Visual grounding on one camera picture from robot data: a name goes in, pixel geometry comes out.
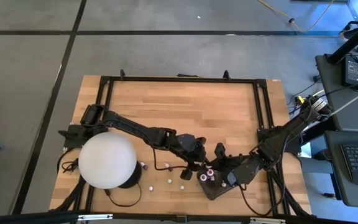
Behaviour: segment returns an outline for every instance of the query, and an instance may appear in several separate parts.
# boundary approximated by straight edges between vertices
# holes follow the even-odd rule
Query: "wooden tabletop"
[[[100,76],[84,76],[78,95],[73,122],[80,119],[89,104],[96,100]],[[288,121],[288,110],[280,80],[268,80],[268,93],[275,125]],[[206,152],[213,160],[216,144],[222,142],[227,154],[247,154],[257,143],[254,92],[251,84],[240,83],[188,83],[188,82],[114,82],[110,110],[145,126],[176,129],[178,134],[190,133],[206,138]],[[181,169],[173,172],[157,171],[153,167],[152,150],[141,139],[121,131],[133,143],[138,161],[149,166],[143,170],[139,182],[142,198],[137,205],[129,208],[113,205],[101,189],[96,189],[91,207],[92,212],[186,214],[186,215],[254,215],[245,205],[237,188],[210,201],[204,195],[195,174],[189,181],[180,178]],[[80,149],[74,149],[63,159],[73,161]],[[170,152],[157,151],[157,167],[164,162],[171,166],[185,165],[184,161]],[[311,212],[303,174],[299,161],[290,154],[283,158],[285,183],[307,212]],[[53,191],[50,208],[59,206],[76,185],[78,170],[72,174],[59,172]],[[81,199],[85,207],[88,185]],[[265,171],[260,171],[247,186],[245,192],[251,207],[265,213],[270,207],[269,189]],[[130,204],[139,197],[139,188],[112,189],[111,197],[121,204]]]

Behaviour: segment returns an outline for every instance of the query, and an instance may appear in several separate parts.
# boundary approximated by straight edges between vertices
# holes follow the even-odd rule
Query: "white ball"
[[[78,168],[82,177],[99,189],[120,186],[133,174],[136,152],[131,142],[117,133],[101,133],[82,147]]]

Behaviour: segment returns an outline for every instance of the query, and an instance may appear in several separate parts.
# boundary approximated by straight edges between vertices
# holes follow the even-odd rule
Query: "black desk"
[[[334,173],[345,205],[358,207],[358,185],[350,181],[341,144],[358,142],[358,133],[344,131],[325,132],[326,143],[331,151]]]
[[[341,85],[342,65],[333,65],[324,55],[316,56],[316,64],[326,93],[343,88]],[[328,103],[333,111],[345,105],[358,95],[351,89],[345,89],[329,94]],[[304,141],[308,142],[324,134],[326,130],[357,131],[358,132],[358,100],[330,117],[326,122],[319,123],[305,132]]]

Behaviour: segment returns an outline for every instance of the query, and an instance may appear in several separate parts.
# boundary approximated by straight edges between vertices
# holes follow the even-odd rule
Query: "gray floor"
[[[310,26],[326,7],[317,2],[267,2],[295,17],[302,27]],[[79,0],[14,0],[9,4],[0,0],[0,29],[70,30],[79,5]],[[338,31],[351,19],[345,4],[335,4],[313,30]],[[293,30],[286,18],[260,3],[240,0],[229,4],[212,0],[88,1],[80,29]],[[0,151],[0,215],[8,212],[67,40],[67,36],[0,36],[0,141],[6,146]],[[57,131],[66,129],[71,120],[83,75],[118,75],[124,69],[129,76],[185,73],[221,77],[227,69],[232,77],[281,79],[289,100],[318,74],[314,56],[332,53],[341,44],[332,37],[78,36],[24,212],[48,209],[63,145]],[[306,93],[320,89],[318,83]],[[342,208],[313,193],[329,190],[329,179],[312,175],[305,179],[315,215],[358,221],[358,208]],[[316,180],[319,184],[310,184]]]

